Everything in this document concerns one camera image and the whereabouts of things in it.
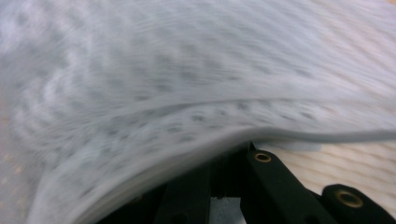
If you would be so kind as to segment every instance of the black mount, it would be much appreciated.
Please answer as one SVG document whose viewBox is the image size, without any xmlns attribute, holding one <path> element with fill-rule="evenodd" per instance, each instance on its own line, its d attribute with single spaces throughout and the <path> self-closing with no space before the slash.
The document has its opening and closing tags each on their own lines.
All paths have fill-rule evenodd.
<svg viewBox="0 0 396 224">
<path fill-rule="evenodd" d="M 306 189 L 271 152 L 244 144 L 137 197 L 98 224 L 207 224 L 210 197 L 241 198 L 247 224 L 396 224 L 366 195 L 332 185 Z"/>
</svg>

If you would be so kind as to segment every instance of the metal grommet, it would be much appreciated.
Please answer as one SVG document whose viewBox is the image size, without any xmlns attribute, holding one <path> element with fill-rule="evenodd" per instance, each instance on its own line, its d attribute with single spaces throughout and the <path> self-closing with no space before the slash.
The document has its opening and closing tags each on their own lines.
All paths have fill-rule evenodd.
<svg viewBox="0 0 396 224">
<path fill-rule="evenodd" d="M 257 153 L 257 154 L 254 156 L 254 159 L 256 159 L 256 161 L 260 161 L 260 162 L 269 162 L 269 161 L 271 161 L 271 157 L 268 156 L 268 155 L 265 154 L 265 153 L 262 153 L 262 152 Z"/>
<path fill-rule="evenodd" d="M 344 189 L 337 190 L 335 192 L 335 197 L 339 202 L 349 207 L 360 208 L 363 206 L 363 201 L 361 200 L 360 197 Z"/>
</svg>

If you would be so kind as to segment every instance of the white fabric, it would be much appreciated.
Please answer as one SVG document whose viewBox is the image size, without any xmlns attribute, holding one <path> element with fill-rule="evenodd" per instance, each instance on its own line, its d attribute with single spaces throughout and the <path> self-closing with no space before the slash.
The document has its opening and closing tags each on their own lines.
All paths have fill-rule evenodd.
<svg viewBox="0 0 396 224">
<path fill-rule="evenodd" d="M 0 217 L 91 223 L 247 140 L 396 137 L 396 6 L 2 0 Z"/>
</svg>

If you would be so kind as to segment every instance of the round hole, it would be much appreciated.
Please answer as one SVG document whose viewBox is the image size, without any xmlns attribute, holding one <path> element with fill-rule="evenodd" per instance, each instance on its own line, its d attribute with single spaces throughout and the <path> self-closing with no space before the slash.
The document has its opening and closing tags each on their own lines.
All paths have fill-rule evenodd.
<svg viewBox="0 0 396 224">
<path fill-rule="evenodd" d="M 314 216 L 307 216 L 304 221 L 306 224 L 320 224 L 318 218 Z"/>
<path fill-rule="evenodd" d="M 261 162 L 268 162 L 271 160 L 271 157 L 268 156 L 267 154 L 264 153 L 257 153 L 256 156 L 254 157 L 256 161 L 261 161 Z"/>
<path fill-rule="evenodd" d="M 172 217 L 172 223 L 174 224 L 186 224 L 188 220 L 189 218 L 187 217 L 187 215 L 183 213 L 175 214 Z"/>
<path fill-rule="evenodd" d="M 360 197 L 344 189 L 337 190 L 335 192 L 335 197 L 338 201 L 349 207 L 359 208 L 363 206 L 363 201 Z"/>
</svg>

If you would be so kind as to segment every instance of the textured cloth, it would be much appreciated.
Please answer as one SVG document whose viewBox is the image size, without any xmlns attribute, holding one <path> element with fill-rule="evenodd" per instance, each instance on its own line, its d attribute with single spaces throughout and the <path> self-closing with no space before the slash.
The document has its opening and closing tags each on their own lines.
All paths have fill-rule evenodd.
<svg viewBox="0 0 396 224">
<path fill-rule="evenodd" d="M 0 2 L 0 217 L 91 223 L 229 147 L 396 138 L 396 6 Z"/>
</svg>

